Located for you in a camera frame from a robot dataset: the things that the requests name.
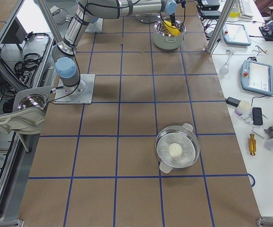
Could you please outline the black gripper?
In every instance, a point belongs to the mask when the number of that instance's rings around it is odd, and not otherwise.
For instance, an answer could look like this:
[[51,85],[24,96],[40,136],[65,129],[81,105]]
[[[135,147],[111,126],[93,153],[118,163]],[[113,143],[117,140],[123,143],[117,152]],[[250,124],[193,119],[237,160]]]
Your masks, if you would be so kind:
[[174,13],[170,15],[170,19],[171,19],[171,24],[175,25],[175,14]]

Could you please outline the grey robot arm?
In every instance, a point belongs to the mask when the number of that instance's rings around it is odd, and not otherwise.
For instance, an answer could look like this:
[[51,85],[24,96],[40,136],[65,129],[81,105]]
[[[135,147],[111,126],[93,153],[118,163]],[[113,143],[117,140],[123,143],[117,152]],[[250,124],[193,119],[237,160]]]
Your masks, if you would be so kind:
[[176,9],[174,0],[80,0],[63,40],[52,51],[55,70],[63,83],[63,95],[74,97],[82,92],[84,85],[75,50],[86,28],[95,19],[161,12],[172,15]]

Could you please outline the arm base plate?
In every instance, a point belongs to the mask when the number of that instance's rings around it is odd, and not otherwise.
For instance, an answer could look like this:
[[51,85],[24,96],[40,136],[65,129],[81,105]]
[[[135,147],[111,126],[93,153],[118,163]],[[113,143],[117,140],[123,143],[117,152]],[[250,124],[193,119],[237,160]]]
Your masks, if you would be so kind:
[[73,104],[87,104],[92,103],[93,91],[94,91],[94,74],[81,74],[80,83],[78,87],[67,87],[63,85],[61,79],[59,79],[58,86],[61,89],[56,90],[53,103],[61,105],[73,105]]
[[103,19],[99,18],[96,22],[90,23],[86,28],[86,33],[101,33],[103,26]]

